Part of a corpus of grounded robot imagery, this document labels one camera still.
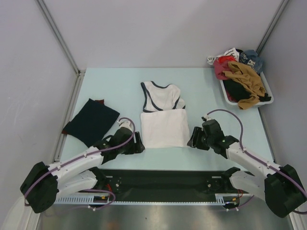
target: pile of clothes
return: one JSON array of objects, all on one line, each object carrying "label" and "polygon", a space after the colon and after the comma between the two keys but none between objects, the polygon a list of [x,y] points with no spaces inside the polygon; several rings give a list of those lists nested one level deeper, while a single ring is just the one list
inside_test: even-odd
[{"label": "pile of clothes", "polygon": [[208,57],[216,78],[222,80],[230,101],[240,109],[271,100],[261,81],[263,59],[254,50],[229,49],[224,54]]}]

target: plastic tray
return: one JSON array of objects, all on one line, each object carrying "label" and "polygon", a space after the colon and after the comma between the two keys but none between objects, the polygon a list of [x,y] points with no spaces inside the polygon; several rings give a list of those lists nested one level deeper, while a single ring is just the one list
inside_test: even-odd
[{"label": "plastic tray", "polygon": [[[268,94],[269,97],[272,97],[272,98],[271,98],[271,100],[269,102],[258,102],[257,104],[254,105],[254,107],[260,107],[260,106],[262,106],[264,104],[271,104],[274,101],[274,97],[273,97],[272,91],[271,91],[271,89],[269,87],[269,84],[268,84],[267,80],[265,79],[265,76],[264,76],[263,72],[260,74],[260,77],[261,77],[261,81],[263,83],[263,86],[265,88],[266,93]],[[224,86],[222,80],[220,80],[220,83],[221,83],[221,87],[222,87],[222,90],[223,90],[224,98],[225,98],[227,104],[229,104],[230,106],[238,106],[237,102],[232,102],[232,101],[230,101],[228,99],[227,94],[226,94],[226,90],[225,90],[225,86]]]}]

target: light blue table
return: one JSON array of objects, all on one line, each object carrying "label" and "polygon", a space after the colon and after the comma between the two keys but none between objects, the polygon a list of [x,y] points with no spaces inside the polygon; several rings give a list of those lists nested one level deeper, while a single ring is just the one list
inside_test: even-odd
[{"label": "light blue table", "polygon": [[[116,68],[87,69],[75,106],[75,116],[89,98],[104,99],[105,105],[120,112],[120,117],[132,119],[137,131],[141,132],[140,114],[144,95],[140,83],[154,81],[166,86],[175,84],[181,89],[181,98],[186,102],[190,134],[195,126],[201,126],[201,117],[207,112],[227,109],[219,81],[213,69],[202,68]],[[257,108],[245,111],[235,107],[230,109],[242,120],[244,125],[243,144],[260,156],[272,161],[269,144]],[[230,114],[216,112],[211,114],[225,135],[239,138],[240,125]],[[107,135],[114,134],[118,125],[114,124]],[[78,139],[67,136],[61,161],[67,160],[87,147]],[[224,171],[233,166],[244,169],[234,162],[217,155],[213,150],[202,151],[192,148],[147,149],[134,155],[118,155],[113,161],[102,165],[104,169],[135,170],[196,170]]]}]

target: gray wall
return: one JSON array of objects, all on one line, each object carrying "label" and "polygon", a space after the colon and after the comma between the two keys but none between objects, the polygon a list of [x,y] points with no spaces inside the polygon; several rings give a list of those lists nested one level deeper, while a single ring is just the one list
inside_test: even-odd
[{"label": "gray wall", "polygon": [[0,1],[0,226],[50,161],[75,76],[34,0]]},{"label": "gray wall", "polygon": [[265,46],[273,104],[261,108],[277,161],[290,164],[307,188],[307,1],[294,0]]},{"label": "gray wall", "polygon": [[281,0],[46,0],[87,67],[203,67],[226,49],[256,49]]}]

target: red cloth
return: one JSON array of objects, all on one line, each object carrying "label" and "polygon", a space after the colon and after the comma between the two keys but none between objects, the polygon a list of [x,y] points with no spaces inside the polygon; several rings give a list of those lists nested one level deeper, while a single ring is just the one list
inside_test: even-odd
[{"label": "red cloth", "polygon": [[99,102],[100,104],[105,104],[105,100],[102,99],[102,100],[95,100],[96,102]]},{"label": "red cloth", "polygon": [[230,100],[231,102],[238,102],[238,101],[236,101],[236,100],[230,95],[230,93],[229,93],[226,89],[225,89],[225,91],[226,91],[228,100]]},{"label": "red cloth", "polygon": [[218,80],[229,80],[229,78],[226,77],[225,74],[223,73],[223,71],[231,71],[231,69],[228,67],[228,61],[225,61],[222,64],[220,64],[217,59],[214,61],[213,66],[216,78]]},{"label": "red cloth", "polygon": [[220,64],[222,64],[225,61],[236,61],[234,56],[221,56],[217,60]]},{"label": "red cloth", "polygon": [[[217,60],[214,61],[214,72],[216,75],[216,78],[218,80],[230,80],[228,77],[225,76],[223,71],[231,71],[230,68],[228,67],[228,62],[232,59],[235,59],[233,56],[222,56],[219,57]],[[226,90],[227,98],[231,102],[237,102]]]}]

